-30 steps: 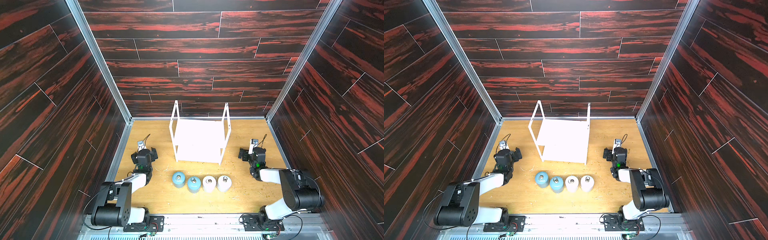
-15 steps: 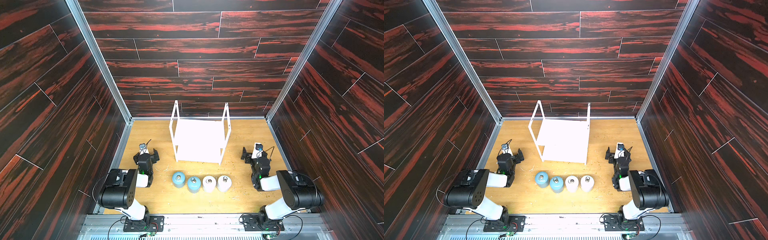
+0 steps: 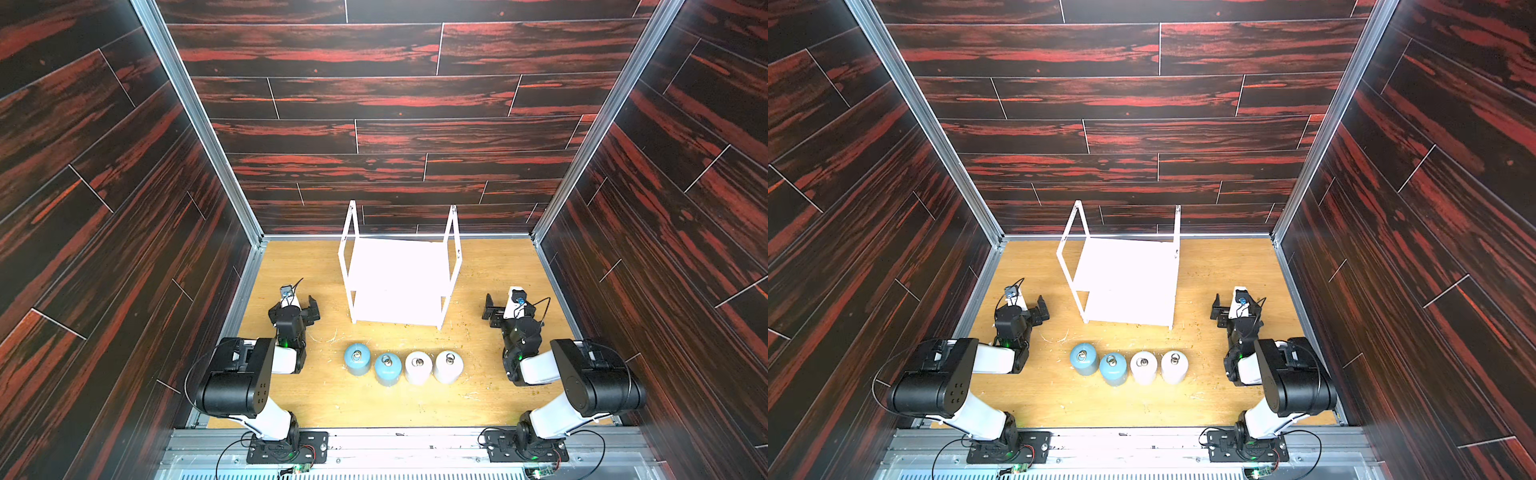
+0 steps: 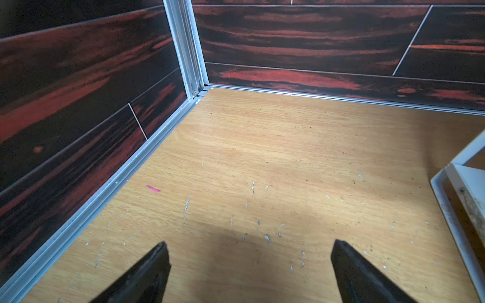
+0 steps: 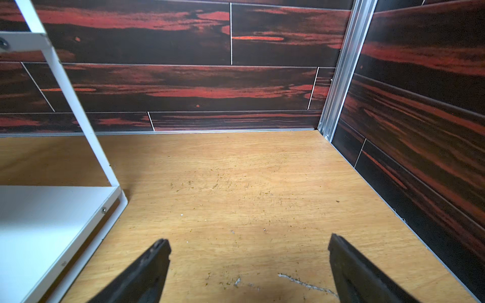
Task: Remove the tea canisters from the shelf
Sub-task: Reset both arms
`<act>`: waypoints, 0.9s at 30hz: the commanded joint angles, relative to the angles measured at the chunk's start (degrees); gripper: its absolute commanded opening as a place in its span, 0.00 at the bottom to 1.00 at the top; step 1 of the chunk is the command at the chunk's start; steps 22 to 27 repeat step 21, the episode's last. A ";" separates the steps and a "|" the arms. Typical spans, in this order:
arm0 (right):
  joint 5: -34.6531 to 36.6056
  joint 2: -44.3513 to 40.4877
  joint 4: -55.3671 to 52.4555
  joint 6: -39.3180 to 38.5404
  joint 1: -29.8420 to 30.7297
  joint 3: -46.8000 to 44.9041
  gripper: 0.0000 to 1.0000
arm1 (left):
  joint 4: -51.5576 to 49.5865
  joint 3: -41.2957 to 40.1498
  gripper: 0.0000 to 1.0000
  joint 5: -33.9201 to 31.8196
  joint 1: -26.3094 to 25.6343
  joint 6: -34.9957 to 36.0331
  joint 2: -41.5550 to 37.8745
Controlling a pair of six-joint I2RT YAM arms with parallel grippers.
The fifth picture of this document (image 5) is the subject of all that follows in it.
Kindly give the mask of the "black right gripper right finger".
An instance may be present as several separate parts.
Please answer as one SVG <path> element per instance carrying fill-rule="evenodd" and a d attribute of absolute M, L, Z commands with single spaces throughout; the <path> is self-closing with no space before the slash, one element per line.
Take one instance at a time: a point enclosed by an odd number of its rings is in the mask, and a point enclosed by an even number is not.
<path fill-rule="evenodd" d="M 341 302 L 417 302 L 345 238 L 332 234 L 330 266 Z"/>

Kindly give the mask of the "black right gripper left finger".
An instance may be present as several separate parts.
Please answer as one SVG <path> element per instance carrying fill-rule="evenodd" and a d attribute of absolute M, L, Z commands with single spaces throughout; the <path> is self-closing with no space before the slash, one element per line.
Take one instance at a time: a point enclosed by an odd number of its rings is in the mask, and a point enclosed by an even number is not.
<path fill-rule="evenodd" d="M 166 239 L 154 242 L 90 302 L 159 302 L 170 265 Z"/>

